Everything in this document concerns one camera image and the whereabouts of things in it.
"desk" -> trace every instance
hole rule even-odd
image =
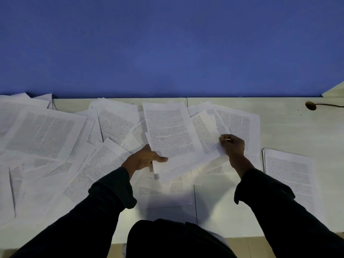
[[[88,109],[89,104],[94,99],[55,99],[56,108],[59,111],[78,112]],[[167,103],[185,102],[186,98],[172,98],[172,99],[116,99],[118,101],[133,103],[142,109],[143,102]],[[58,213],[59,206],[54,207],[54,211]],[[158,218],[165,218],[180,222],[197,223],[195,203],[187,206],[175,206],[166,208],[151,208],[147,210],[139,210],[137,208],[125,209],[119,215],[118,224],[114,233],[112,243],[126,243],[127,236],[131,227],[141,219],[156,220]],[[21,228],[3,228],[0,229],[0,249],[19,248],[36,236],[40,231],[50,224],[49,217],[47,221],[37,226],[26,226]]]
[[[306,101],[344,105],[344,98],[188,98],[260,115],[260,147],[309,156],[325,205],[326,225],[344,231],[344,109],[305,107]],[[213,176],[195,186],[198,225],[223,237],[262,236],[252,211],[233,201],[238,176]]]

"beige floor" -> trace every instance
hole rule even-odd
[[[265,237],[243,237],[226,239],[238,258],[274,258],[275,255]],[[1,258],[10,257],[15,250],[0,251]],[[108,258],[122,258],[122,244],[111,245]]]

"wall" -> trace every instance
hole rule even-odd
[[[344,0],[0,0],[0,94],[319,96]]]

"dark clothing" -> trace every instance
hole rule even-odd
[[[106,257],[124,208],[133,208],[129,176],[118,168],[89,189],[68,214],[48,226],[12,257]],[[344,240],[294,201],[292,190],[257,169],[248,170],[234,201],[251,207],[279,257],[344,257]],[[207,231],[191,223],[138,221],[130,230],[127,257],[235,257]]]

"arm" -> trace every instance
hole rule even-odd
[[[136,204],[129,180],[152,160],[165,162],[167,158],[147,146],[131,155],[122,167],[95,182],[75,208],[12,257],[107,257],[120,212]]]
[[[234,201],[243,201],[252,209],[277,257],[344,255],[344,240],[298,204],[289,186],[254,169],[243,155],[243,140],[222,135],[220,141],[242,179]]]

